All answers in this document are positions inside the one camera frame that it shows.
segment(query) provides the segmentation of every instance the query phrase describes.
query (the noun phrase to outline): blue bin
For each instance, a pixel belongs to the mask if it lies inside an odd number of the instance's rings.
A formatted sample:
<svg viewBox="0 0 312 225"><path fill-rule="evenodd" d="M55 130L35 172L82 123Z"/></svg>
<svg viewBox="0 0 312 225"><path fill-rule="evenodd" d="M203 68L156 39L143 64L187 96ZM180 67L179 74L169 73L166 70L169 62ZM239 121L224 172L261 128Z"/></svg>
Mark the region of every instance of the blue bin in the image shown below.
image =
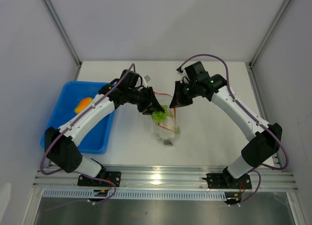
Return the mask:
<svg viewBox="0 0 312 225"><path fill-rule="evenodd" d="M107 83L99 82L85 82L85 81L70 81L67 82L60 96L58 102L54 107L51 118L46 129L50 126L57 129L62 124L68 122L76 113L74 112L79 102L86 98L94 98L100 88ZM95 125L89 133L84 137L78 149L82 153L105 153L109 141L109 136L112 130L113 119L115 111L103 118L97 125ZM44 148L44 135L40 141Z"/></svg>

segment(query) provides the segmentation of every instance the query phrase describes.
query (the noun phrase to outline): white wall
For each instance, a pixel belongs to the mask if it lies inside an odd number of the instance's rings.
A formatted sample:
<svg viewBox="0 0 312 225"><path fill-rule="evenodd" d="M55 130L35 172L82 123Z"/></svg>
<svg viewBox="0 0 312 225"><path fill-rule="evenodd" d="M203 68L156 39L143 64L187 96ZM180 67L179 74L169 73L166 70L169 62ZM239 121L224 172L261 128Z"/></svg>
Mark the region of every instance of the white wall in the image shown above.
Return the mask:
<svg viewBox="0 0 312 225"><path fill-rule="evenodd" d="M41 0L0 0L0 188L3 225L20 224L43 150L39 140L76 66Z"/></svg>
<svg viewBox="0 0 312 225"><path fill-rule="evenodd" d="M209 53L246 62L283 0L51 1L83 61Z"/></svg>
<svg viewBox="0 0 312 225"><path fill-rule="evenodd" d="M294 0L255 66L271 122L283 127L301 201L312 224L312 0Z"/></svg>

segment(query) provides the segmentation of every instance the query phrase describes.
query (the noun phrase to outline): robotic arm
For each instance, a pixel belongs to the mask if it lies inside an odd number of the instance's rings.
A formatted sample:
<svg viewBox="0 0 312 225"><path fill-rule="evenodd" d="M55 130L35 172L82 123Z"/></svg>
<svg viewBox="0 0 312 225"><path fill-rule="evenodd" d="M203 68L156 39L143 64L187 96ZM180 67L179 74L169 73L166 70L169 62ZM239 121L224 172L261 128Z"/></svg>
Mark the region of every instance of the robotic arm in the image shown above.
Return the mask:
<svg viewBox="0 0 312 225"><path fill-rule="evenodd" d="M279 140L282 135L281 127L277 123L269 124L244 105L247 111L257 117L259 123L250 118L236 103L235 100L240 99L232 99L227 81L221 75L210 76L201 62L194 63L184 70L179 69L178 72L182 74L181 80L175 82L175 93L170 108L188 106L193 103L194 97L205 97L220 107L239 126L249 141L241 155L223 170L222 178L228 187L240 182L244 174L258 167L279 150L277 142L259 124L267 127Z"/></svg>
<svg viewBox="0 0 312 225"><path fill-rule="evenodd" d="M122 72L121 77L125 75L126 71ZM103 166L92 159L82 156L77 147L86 134L101 119L120 105L125 103L137 105L138 111L142 114L152 114L154 111L164 112L154 95L153 88L147 87L145 78L142 78L135 72L129 72L118 87L103 99L104 95L112 89L113 83L117 81L119 79L115 79L103 86L93 101L73 119L61 125L58 129L49 127L45 131L45 151L61 133L64 133L54 144L47 158L65 172L71 173L76 171L91 177L96 177L99 174Z"/></svg>

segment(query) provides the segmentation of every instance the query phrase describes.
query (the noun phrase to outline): metal base plate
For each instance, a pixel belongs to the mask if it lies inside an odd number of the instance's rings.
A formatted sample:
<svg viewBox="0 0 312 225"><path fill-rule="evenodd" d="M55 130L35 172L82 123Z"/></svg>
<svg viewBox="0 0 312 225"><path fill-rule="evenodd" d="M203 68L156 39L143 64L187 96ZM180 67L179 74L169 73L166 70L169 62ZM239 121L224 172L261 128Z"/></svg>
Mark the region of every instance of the metal base plate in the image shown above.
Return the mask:
<svg viewBox="0 0 312 225"><path fill-rule="evenodd" d="M105 180L110 180L113 182L116 187L119 187L121 181L121 172L120 171L107 171L105 174ZM109 187L110 184L106 182L100 182L98 180L91 180L90 178L84 177L81 175L78 178L78 186L87 186L87 187Z"/></svg>
<svg viewBox="0 0 312 225"><path fill-rule="evenodd" d="M241 189L239 186L239 183L242 182L245 189L252 189L252 183L250 180L250 176L248 174L244 174L241 178L240 181L237 181L236 183L228 186L227 183L225 183L222 179L222 173L208 173L206 174L208 183L208 188L211 189Z"/></svg>

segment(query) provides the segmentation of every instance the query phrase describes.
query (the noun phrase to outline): transparent container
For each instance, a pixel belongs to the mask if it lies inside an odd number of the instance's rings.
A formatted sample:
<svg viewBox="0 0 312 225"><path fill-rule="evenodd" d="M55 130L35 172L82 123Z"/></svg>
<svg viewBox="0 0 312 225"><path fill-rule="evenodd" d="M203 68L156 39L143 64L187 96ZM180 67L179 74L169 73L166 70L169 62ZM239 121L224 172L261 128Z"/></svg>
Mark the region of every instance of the transparent container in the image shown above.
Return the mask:
<svg viewBox="0 0 312 225"><path fill-rule="evenodd" d="M172 96L170 94L161 94L157 92L154 92L154 94L165 112L153 112L151 118L151 130L155 137L164 145L172 146L181 133L177 122L176 109L169 108Z"/></svg>

